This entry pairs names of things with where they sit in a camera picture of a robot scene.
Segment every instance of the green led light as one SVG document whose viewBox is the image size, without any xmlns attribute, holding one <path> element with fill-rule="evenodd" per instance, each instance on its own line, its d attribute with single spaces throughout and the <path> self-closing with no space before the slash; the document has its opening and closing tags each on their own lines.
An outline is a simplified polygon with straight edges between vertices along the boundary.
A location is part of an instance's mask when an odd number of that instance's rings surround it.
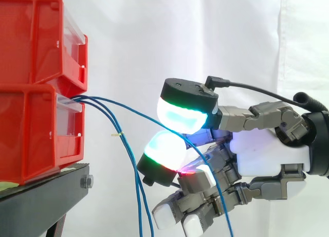
<svg viewBox="0 0 329 237">
<path fill-rule="evenodd" d="M 184 134 L 193 134 L 206 123 L 207 114 L 200 111 L 188 110 L 159 99 L 157 108 L 158 118 L 166 127 Z"/>
<path fill-rule="evenodd" d="M 186 155 L 186 145 L 169 131 L 158 132 L 145 147 L 146 156 L 164 167 L 177 171 Z"/>
</svg>

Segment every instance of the black metal stand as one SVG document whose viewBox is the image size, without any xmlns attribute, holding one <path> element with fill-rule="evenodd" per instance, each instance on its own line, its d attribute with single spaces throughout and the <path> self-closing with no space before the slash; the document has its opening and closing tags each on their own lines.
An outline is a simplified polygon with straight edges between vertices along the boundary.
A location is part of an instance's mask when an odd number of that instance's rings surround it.
<svg viewBox="0 0 329 237">
<path fill-rule="evenodd" d="M 71 170 L 26 186 L 0 192 L 0 236 L 60 237 L 66 213 L 88 189 L 81 185 L 89 165 L 77 163 Z"/>
</svg>

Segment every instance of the red plastic bin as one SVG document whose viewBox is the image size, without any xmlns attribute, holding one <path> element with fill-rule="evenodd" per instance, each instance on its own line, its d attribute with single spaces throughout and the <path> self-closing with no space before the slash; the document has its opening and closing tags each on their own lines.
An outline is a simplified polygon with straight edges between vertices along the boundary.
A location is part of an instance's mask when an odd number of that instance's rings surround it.
<svg viewBox="0 0 329 237">
<path fill-rule="evenodd" d="M 0 181 L 23 185 L 83 158 L 84 105 L 51 85 L 0 84 Z"/>
<path fill-rule="evenodd" d="M 63 0 L 0 0 L 0 83 L 87 91 L 87 37 Z"/>
</svg>

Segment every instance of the cable connector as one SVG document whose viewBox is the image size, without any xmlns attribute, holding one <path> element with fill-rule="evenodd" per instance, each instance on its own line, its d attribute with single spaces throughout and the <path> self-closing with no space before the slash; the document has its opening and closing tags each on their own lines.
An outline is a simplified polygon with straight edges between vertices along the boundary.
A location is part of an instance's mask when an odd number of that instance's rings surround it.
<svg viewBox="0 0 329 237">
<path fill-rule="evenodd" d="M 230 86 L 231 81 L 214 76 L 208 76 L 205 83 L 205 87 L 212 90 L 215 90 L 215 88 L 224 88 Z"/>
</svg>

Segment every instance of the blue wire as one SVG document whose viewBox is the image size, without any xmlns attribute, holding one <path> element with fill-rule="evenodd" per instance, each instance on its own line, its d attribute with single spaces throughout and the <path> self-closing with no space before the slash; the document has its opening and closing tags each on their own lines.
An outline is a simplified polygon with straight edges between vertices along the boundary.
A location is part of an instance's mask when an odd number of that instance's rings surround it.
<svg viewBox="0 0 329 237">
<path fill-rule="evenodd" d="M 141 190 L 141 193 L 142 193 L 142 196 L 143 196 L 145 210 L 147 212 L 149 223 L 150 223 L 151 236 L 154 237 L 154 229 L 153 229 L 152 218 L 151 218 L 150 210 L 149 210 L 149 207 L 148 207 L 147 198 L 146 198 L 146 195 L 145 195 L 145 192 L 144 192 L 144 188 L 143 188 L 142 182 L 140 180 L 140 177 L 139 177 L 139 174 L 138 174 L 138 171 L 137 171 L 136 160 L 135 160 L 134 154 L 132 152 L 131 147 L 129 146 L 129 143 L 128 143 L 125 135 L 122 133 L 122 129 L 120 127 L 119 122 L 117 121 L 115 115 L 104 104 L 100 103 L 99 101 L 97 101 L 97 100 L 95 100 L 91 97 L 86 96 L 86 97 L 83 97 L 83 98 L 92 100 L 92 101 L 100 104 L 102 107 L 104 107 L 110 113 L 110 115 L 112 115 L 113 119 L 102 108 L 98 107 L 97 105 L 95 105 L 93 103 L 90 103 L 90 102 L 87 102 L 87 101 L 76 100 L 77 102 L 82 102 L 82 103 L 85 103 L 85 104 L 88 104 L 88 105 L 91 105 L 91 106 L 97 108 L 99 111 L 101 111 L 111 121 L 111 123 L 115 127 L 116 131 L 119 134 L 121 133 L 121 135 L 120 135 L 121 141 L 124 144 L 124 146 L 125 146 L 125 148 L 128 152 L 129 158 L 130 158 L 130 160 L 133 164 L 134 172 L 135 172 L 136 194 L 137 194 L 137 203 L 138 203 L 139 234 L 140 234 L 140 236 L 143 236 L 143 234 L 142 234 L 141 202 L 140 202 L 140 195 L 139 195 L 139 187 L 140 187 L 140 190 Z"/>
<path fill-rule="evenodd" d="M 123 142 L 124 146 L 126 147 L 127 151 L 128 151 L 128 154 L 130 153 L 130 155 L 133 157 L 133 159 L 131 158 L 131 161 L 133 163 L 133 166 L 136 167 L 136 160 L 135 160 L 135 157 L 134 157 L 134 154 L 133 154 L 133 151 L 131 149 L 131 147 L 129 146 L 129 143 L 124 135 L 124 133 L 122 132 L 122 129 L 121 129 L 121 126 L 119 124 L 119 122 L 117 121 L 115 115 L 113 114 L 113 112 L 111 110 L 109 110 L 107 108 L 106 105 L 104 105 L 103 103 L 95 100 L 94 98 L 92 97 L 89 97 L 89 96 L 84 96 L 83 97 L 84 99 L 89 99 L 97 104 L 99 104 L 100 106 L 102 106 L 104 109 L 107 110 L 107 112 L 112 116 L 113 119 L 110 119 L 112 124 L 116 127 L 117 126 L 117 132 L 118 133 L 121 133 L 120 135 L 120 138 L 121 138 L 121 141 Z M 149 225 L 150 225 L 150 230 L 151 230 L 151 236 L 154 236 L 154 229 L 153 229 L 153 223 L 152 223 L 152 217 L 151 217 L 151 214 L 150 214 L 150 210 L 149 210 L 149 207 L 148 207 L 148 203 L 147 203 L 147 198 L 146 198 L 146 195 L 145 195 L 145 192 L 144 192 L 144 188 L 143 188 L 143 184 L 141 183 L 140 181 L 140 178 L 139 178 L 139 175 L 138 175 L 138 183 L 139 183 L 139 186 L 140 186 L 140 190 L 141 190 L 141 193 L 142 193 L 142 196 L 143 196 L 143 202 L 144 202 L 144 206 L 145 206 L 145 210 L 146 210 L 146 213 L 147 213 L 147 216 L 148 216 L 148 219 L 149 219 Z M 139 230 L 140 230 L 140 234 L 142 233 L 142 217 L 141 217 L 141 206 L 139 205 L 139 208 L 138 208 L 138 215 L 139 215 Z"/>
<path fill-rule="evenodd" d="M 77 95 L 77 96 L 74 96 L 73 98 L 78 98 L 78 97 L 86 97 L 86 96 L 85 96 L 85 95 Z M 161 122 L 159 122 L 159 121 L 157 121 L 157 120 L 155 120 L 155 119 L 153 119 L 153 118 L 151 118 L 151 117 L 149 117 L 149 116 L 147 116 L 147 115 L 145 115 L 145 114 L 143 114 L 143 113 L 141 113 L 141 112 L 139 112 L 139 111 L 137 111 L 137 110 L 134 110 L 133 108 L 128 107 L 128 106 L 126 106 L 126 105 L 124 105 L 124 104 L 122 104 L 122 103 L 119 103 L 119 102 L 116 102 L 116 101 L 113 101 L 113 100 L 110 100 L 110 99 L 107 99 L 107 98 L 102 98 L 102 97 L 92 97 L 92 98 L 94 98 L 94 99 L 98 99 L 98 100 L 102 100 L 102 101 L 106 101 L 106 102 L 109 102 L 109 103 L 113 103 L 113 104 L 118 105 L 118 106 L 121 106 L 121 107 L 123 107 L 123 108 L 125 108 L 125 109 L 127 109 L 127 110 L 130 110 L 130 111 L 132 111 L 133 113 L 135 113 L 135 114 L 137 114 L 137 115 L 139 115 L 139 116 L 142 116 L 142 117 L 144 117 L 144 118 L 146 118 L 146 119 L 152 121 L 153 123 L 156 123 L 156 124 L 158 124 L 159 126 L 165 128 L 166 130 L 168 130 L 168 131 L 170 131 L 170 132 L 176 134 L 177 136 L 179 136 L 180 138 L 182 138 L 187 144 L 189 144 L 189 145 L 190 145 L 190 146 L 191 146 L 191 147 L 192 147 L 192 148 L 198 153 L 198 155 L 202 158 L 202 160 L 204 161 L 204 163 L 205 163 L 206 165 L 209 166 L 209 168 L 210 168 L 212 174 L 214 175 L 214 179 L 215 179 L 215 181 L 216 181 L 216 187 L 217 187 L 217 190 L 218 190 L 218 192 L 219 192 L 219 195 L 220 195 L 220 198 L 221 198 L 221 201 L 222 201 L 222 204 L 223 204 L 223 208 L 224 208 L 224 213 L 225 213 L 226 222 L 227 222 L 227 225 L 228 225 L 228 228 L 229 228 L 229 231 L 230 231 L 231 237 L 234 236 L 234 235 L 233 235 L 232 226 L 231 226 L 231 222 L 230 222 L 230 218 L 229 218 L 229 215 L 228 215 L 228 212 L 227 212 L 227 207 L 226 207 L 225 200 L 224 200 L 224 197 L 223 197 L 223 193 L 222 193 L 222 190 L 221 190 L 221 188 L 220 188 L 220 183 L 219 183 L 219 181 L 217 180 L 217 178 L 216 178 L 216 176 L 215 176 L 215 173 L 214 173 L 214 170 L 213 170 L 211 164 L 209 164 L 209 163 L 207 162 L 205 156 L 201 153 L 201 151 L 200 151 L 200 150 L 199 150 L 199 149 L 198 149 L 198 148 L 197 148 L 197 147 L 196 147 L 191 141 L 189 141 L 187 138 L 185 138 L 185 137 L 184 137 L 183 135 L 181 135 L 180 133 L 178 133 L 178 132 L 176 132 L 176 131 L 174 131 L 174 130 L 171 130 L 170 128 L 166 127 L 166 126 L 163 125 Z"/>
</svg>

